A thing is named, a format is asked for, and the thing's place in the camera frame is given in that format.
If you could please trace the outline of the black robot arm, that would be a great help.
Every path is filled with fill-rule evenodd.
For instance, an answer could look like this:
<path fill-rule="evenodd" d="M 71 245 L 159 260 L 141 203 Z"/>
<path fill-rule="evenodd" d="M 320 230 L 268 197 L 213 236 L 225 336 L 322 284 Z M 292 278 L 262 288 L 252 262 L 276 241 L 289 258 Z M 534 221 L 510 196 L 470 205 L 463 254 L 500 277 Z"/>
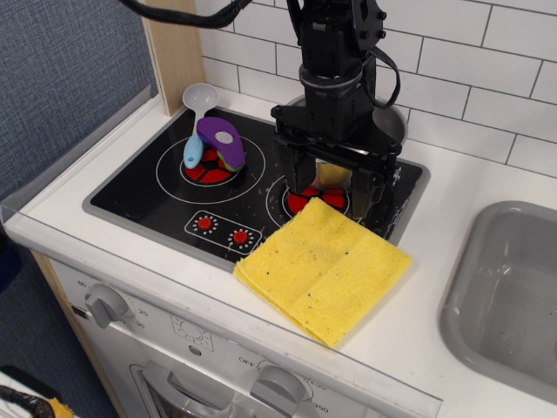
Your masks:
<path fill-rule="evenodd" d="M 291 1 L 288 10 L 302 53 L 303 105 L 277 105 L 275 141 L 292 192 L 303 192 L 323 160 L 351 171 L 352 215 L 363 219 L 398 173 L 401 144 L 373 119 L 396 102 L 376 97 L 377 63 L 394 61 L 378 47 L 386 13 L 374 1 Z"/>

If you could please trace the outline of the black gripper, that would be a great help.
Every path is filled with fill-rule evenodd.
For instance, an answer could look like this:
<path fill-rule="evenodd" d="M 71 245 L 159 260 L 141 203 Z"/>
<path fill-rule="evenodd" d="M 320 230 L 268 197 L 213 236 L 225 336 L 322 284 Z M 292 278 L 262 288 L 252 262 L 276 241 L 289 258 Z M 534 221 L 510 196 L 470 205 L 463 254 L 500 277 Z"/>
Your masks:
<path fill-rule="evenodd" d="M 302 193 L 321 160 L 352 176 L 352 216 L 363 219 L 384 186 L 396 181 L 402 114 L 375 105 L 360 81 L 331 84 L 305 79 L 305 95 L 272 109 L 275 139 L 288 185 Z"/>

